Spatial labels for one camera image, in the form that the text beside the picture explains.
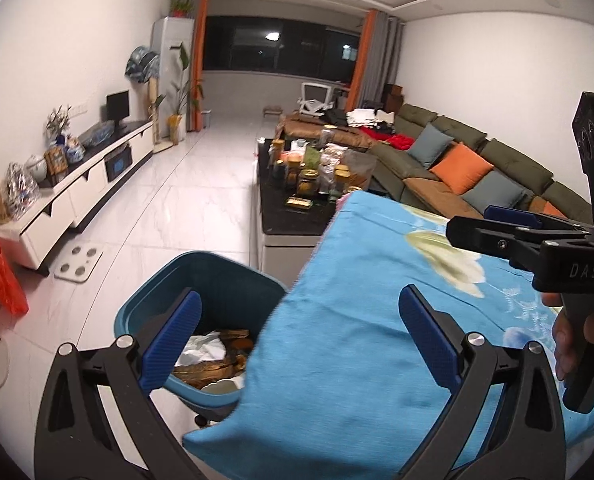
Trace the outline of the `person's right hand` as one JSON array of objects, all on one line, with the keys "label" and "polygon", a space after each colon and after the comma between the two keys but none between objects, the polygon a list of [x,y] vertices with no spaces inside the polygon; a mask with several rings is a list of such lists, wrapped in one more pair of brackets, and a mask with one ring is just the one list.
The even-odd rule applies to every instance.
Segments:
[{"label": "person's right hand", "polygon": [[552,335],[556,375],[564,382],[563,402],[587,413],[594,405],[594,294],[545,292],[542,302],[560,309]]}]

